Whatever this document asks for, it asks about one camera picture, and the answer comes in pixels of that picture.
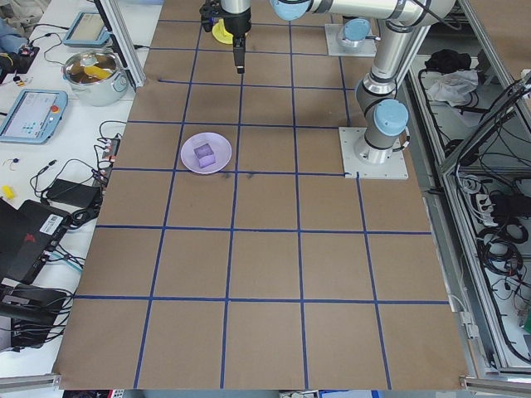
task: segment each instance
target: power adapter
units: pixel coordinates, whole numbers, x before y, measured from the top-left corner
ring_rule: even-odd
[[[86,209],[101,200],[101,189],[57,178],[46,191],[46,199]]]

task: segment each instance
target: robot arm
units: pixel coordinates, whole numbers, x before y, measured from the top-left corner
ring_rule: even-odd
[[[356,99],[367,120],[367,131],[356,152],[364,162],[384,163],[392,146],[405,129],[408,112],[391,99],[397,76],[409,69],[406,60],[418,27],[428,27],[444,18],[455,0],[269,0],[277,15],[292,21],[307,12],[334,13],[346,17],[370,17],[385,21],[382,40],[371,70],[356,89]],[[203,12],[212,7],[214,12]],[[203,26],[212,28],[212,17],[224,17],[226,29],[234,35],[234,60],[238,73],[244,71],[245,34],[251,29],[251,0],[206,0]]]
[[[226,30],[232,34],[236,71],[244,73],[246,33],[251,29],[251,0],[206,0],[200,13],[202,26],[207,32],[212,30],[214,17],[223,18]]]

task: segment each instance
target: electronic device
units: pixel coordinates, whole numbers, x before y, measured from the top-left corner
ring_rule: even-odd
[[[65,91],[24,89],[0,126],[0,142],[45,143],[65,112]]]
[[[46,200],[85,209],[101,202],[101,188],[57,178],[46,191]]]
[[[0,284],[0,352],[41,347],[66,296],[54,289]]]
[[[70,213],[27,200],[17,210],[0,199],[0,280],[30,284],[70,225]]]
[[[102,47],[109,37],[98,12],[80,12],[68,29],[63,44],[71,47]]]

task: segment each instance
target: yellow object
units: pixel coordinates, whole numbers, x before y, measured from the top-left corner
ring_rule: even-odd
[[[100,80],[107,79],[110,76],[110,72],[105,69],[101,69],[98,66],[84,66],[85,74],[91,77],[97,77]]]
[[[16,196],[16,195],[15,195],[15,192],[14,192],[14,191],[12,190],[12,188],[11,188],[10,186],[8,186],[8,185],[4,185],[4,186],[2,187],[2,192],[3,192],[3,194],[5,195],[5,197],[6,197],[7,199],[9,199],[10,201],[11,201],[12,199],[14,199],[15,196]]]
[[[220,19],[214,25],[212,28],[212,35],[220,43],[232,44],[232,33],[227,32],[225,29],[225,23],[223,22],[223,19]]]

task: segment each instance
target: screen display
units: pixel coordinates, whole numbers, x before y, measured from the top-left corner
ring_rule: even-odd
[[[95,41],[103,30],[100,14],[85,13],[80,18],[69,40]]]
[[[47,121],[57,94],[28,92],[19,101],[2,132],[4,137],[36,138]]]

